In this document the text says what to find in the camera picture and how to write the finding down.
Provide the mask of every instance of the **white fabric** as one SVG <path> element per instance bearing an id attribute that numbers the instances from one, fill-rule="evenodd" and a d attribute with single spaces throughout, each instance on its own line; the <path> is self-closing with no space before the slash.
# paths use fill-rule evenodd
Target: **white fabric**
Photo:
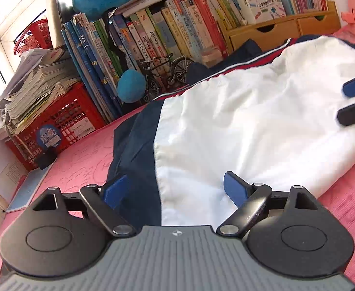
<path id="1" fill-rule="evenodd" d="M 355 163 L 355 125 L 336 121 L 355 103 L 341 92 L 354 77 L 355 50 L 320 37 L 166 99 L 154 142 L 162 225 L 221 224 L 236 210 L 227 171 L 323 194 Z"/>

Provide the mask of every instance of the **crosshair logo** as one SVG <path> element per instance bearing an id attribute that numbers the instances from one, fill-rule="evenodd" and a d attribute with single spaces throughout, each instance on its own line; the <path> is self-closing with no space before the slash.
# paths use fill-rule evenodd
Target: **crosshair logo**
<path id="1" fill-rule="evenodd" d="M 180 231 L 180 230 L 175 230 L 175 231 L 171 232 L 171 234 L 172 234 L 173 236 L 180 236 L 180 235 L 183 234 L 183 232 Z"/>

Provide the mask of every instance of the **ridged gray surface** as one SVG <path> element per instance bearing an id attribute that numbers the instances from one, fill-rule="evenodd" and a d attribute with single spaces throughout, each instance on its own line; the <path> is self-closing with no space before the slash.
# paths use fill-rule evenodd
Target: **ridged gray surface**
<path id="1" fill-rule="evenodd" d="M 77 276 L 39 281 L 13 274 L 0 291 L 349 291 L 340 275 L 300 281 L 259 265 L 240 240 L 224 239 L 209 226 L 145 226 L 116 240 L 101 260 Z"/>

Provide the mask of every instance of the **blue ball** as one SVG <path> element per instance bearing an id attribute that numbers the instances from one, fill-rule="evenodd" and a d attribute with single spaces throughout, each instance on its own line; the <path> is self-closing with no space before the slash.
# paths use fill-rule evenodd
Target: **blue ball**
<path id="1" fill-rule="evenodd" d="M 134 103 L 140 100 L 145 93 L 145 76 L 136 70 L 126 70 L 118 81 L 118 97 L 124 103 Z"/>

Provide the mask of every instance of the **basket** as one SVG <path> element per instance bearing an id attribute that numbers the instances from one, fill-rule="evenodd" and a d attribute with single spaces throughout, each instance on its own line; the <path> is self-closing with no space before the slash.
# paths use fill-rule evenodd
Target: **basket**
<path id="1" fill-rule="evenodd" d="M 6 144 L 25 168 L 31 171 L 37 167 L 34 158 L 49 146 L 58 154 L 104 125 L 105 122 L 87 94 L 84 84 L 79 82 L 15 137 L 27 160 L 11 140 Z"/>
<path id="2" fill-rule="evenodd" d="M 13 48 L 13 54 L 19 55 L 33 48 L 52 48 L 51 36 L 46 18 L 30 24 L 21 34 Z"/>

